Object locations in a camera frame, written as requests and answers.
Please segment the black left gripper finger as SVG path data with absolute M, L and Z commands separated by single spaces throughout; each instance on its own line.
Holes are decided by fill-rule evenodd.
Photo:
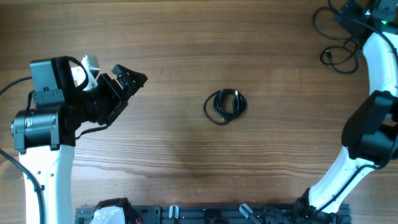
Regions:
M 115 109 L 111 110 L 109 115 L 106 117 L 106 124 L 112 125 L 113 122 L 118 118 L 118 116 L 123 112 L 123 110 L 128 106 L 127 101 L 122 101 Z
M 116 75 L 117 81 L 123 88 L 124 100 L 128 100 L 131 96 L 135 95 L 148 80 L 145 74 L 132 71 L 120 64 L 115 65 L 112 72 Z

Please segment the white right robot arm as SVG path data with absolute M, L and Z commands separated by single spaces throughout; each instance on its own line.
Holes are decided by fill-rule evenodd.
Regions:
M 369 96 L 350 116 L 341 134 L 341 151 L 322 179 L 294 204 L 294 219 L 339 223 L 345 197 L 374 170 L 397 159 L 397 1 L 370 1 L 360 6 L 348 1 L 341 9 L 328 3 L 318 8 L 312 26 L 323 11 L 334 14 L 349 37 L 322 36 L 342 41 L 347 60 L 363 54 L 368 66 Z

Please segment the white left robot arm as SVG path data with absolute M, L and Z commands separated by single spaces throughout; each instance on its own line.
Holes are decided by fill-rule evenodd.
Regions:
M 24 173 L 28 223 L 73 223 L 71 177 L 77 129 L 85 122 L 110 127 L 147 81 L 120 64 L 114 78 L 99 73 L 95 57 L 71 56 L 30 63 L 34 90 L 11 124 L 18 168 Z

